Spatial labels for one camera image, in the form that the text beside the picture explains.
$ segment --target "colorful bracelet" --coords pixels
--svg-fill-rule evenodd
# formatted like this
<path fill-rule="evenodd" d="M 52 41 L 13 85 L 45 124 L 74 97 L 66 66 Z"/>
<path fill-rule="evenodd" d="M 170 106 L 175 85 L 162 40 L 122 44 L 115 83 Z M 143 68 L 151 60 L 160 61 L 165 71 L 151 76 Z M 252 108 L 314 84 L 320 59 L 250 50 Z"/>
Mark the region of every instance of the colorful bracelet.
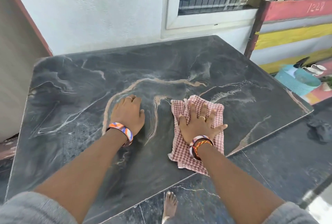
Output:
<path fill-rule="evenodd" d="M 126 126 L 124 126 L 121 123 L 111 123 L 106 129 L 106 131 L 109 130 L 110 128 L 118 129 L 127 136 L 128 141 L 124 143 L 123 147 L 131 145 L 134 136 L 130 129 L 128 129 Z"/>
<path fill-rule="evenodd" d="M 202 140 L 205 139 L 202 142 L 199 142 L 197 144 L 197 146 L 195 147 L 194 144 L 198 141 L 198 140 Z M 211 140 L 211 138 L 209 138 L 208 136 L 205 135 L 201 135 L 201 136 L 197 136 L 195 137 L 192 142 L 189 145 L 189 153 L 190 156 L 193 157 L 194 159 L 201 161 L 200 157 L 197 155 L 197 148 L 201 145 L 201 144 L 205 144 L 205 143 L 209 143 L 214 147 L 213 141 Z"/>

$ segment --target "blue basket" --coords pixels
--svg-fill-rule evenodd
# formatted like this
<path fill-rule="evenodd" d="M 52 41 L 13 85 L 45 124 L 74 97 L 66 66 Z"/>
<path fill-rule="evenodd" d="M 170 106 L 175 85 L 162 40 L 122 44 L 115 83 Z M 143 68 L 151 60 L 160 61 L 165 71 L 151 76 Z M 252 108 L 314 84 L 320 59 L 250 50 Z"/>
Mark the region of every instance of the blue basket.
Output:
<path fill-rule="evenodd" d="M 310 93 L 321 84 L 318 78 L 301 68 L 295 69 L 293 65 L 286 65 L 282 68 L 275 76 L 275 79 L 299 96 Z"/>

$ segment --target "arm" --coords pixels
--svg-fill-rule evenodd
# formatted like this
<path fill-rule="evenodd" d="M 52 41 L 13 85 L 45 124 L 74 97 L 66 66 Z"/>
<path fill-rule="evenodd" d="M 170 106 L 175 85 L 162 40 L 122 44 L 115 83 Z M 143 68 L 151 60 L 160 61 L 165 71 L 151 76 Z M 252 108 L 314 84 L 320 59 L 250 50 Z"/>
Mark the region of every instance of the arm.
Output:
<path fill-rule="evenodd" d="M 145 115 L 144 110 L 139 110 L 141 99 L 134 95 L 130 97 L 133 100 L 125 98 L 114 106 L 110 122 L 121 123 L 136 135 L 144 125 Z M 79 224 L 82 223 L 114 155 L 126 141 L 125 134 L 111 128 L 72 162 L 39 185 L 35 192 L 54 199 Z"/>
<path fill-rule="evenodd" d="M 202 117 L 197 118 L 195 106 L 192 105 L 190 123 L 187 125 L 186 119 L 182 115 L 179 118 L 182 136 L 188 144 L 199 135 L 206 135 L 213 139 L 221 130 L 227 128 L 227 125 L 211 128 L 215 111 L 212 111 L 209 118 L 204 120 L 203 117 L 206 117 L 205 104 L 200 116 Z M 236 223 L 261 224 L 284 203 L 282 199 L 234 165 L 212 145 L 202 144 L 197 149 L 197 154 L 202 159 L 218 195 Z"/>

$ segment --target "bare foot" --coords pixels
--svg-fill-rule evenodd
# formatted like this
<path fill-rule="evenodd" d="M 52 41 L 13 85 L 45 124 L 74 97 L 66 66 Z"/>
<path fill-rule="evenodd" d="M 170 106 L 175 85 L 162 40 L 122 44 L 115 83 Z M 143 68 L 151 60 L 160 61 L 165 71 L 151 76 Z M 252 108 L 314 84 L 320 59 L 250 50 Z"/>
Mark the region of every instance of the bare foot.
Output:
<path fill-rule="evenodd" d="M 168 191 L 165 197 L 163 219 L 165 217 L 174 217 L 177 206 L 178 200 L 176 199 L 175 194 Z"/>

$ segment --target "dish towel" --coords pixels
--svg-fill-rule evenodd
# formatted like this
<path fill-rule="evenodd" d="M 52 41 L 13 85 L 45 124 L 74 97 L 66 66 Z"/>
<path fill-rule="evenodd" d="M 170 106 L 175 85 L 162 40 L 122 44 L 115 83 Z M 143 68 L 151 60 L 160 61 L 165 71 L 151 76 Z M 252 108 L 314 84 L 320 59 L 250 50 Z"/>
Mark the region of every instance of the dish towel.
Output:
<path fill-rule="evenodd" d="M 195 104 L 196 113 L 199 115 L 204 103 L 207 104 L 206 115 L 209 116 L 212 109 L 216 110 L 216 115 L 212 128 L 217 127 L 222 124 L 222 112 L 224 111 L 224 106 L 222 104 L 214 104 L 212 102 L 206 101 L 199 96 L 192 95 L 189 99 L 184 99 L 183 101 L 171 100 L 172 113 L 174 115 L 174 139 L 172 152 L 168 154 L 169 159 L 178 162 L 179 168 L 187 168 L 194 172 L 199 172 L 201 174 L 207 175 L 208 172 L 204 168 L 201 161 L 197 161 L 190 157 L 189 145 L 184 141 L 180 127 L 179 127 L 179 115 L 184 115 L 187 123 L 190 121 L 190 104 Z M 220 132 L 213 139 L 215 148 L 224 154 L 224 133 Z"/>

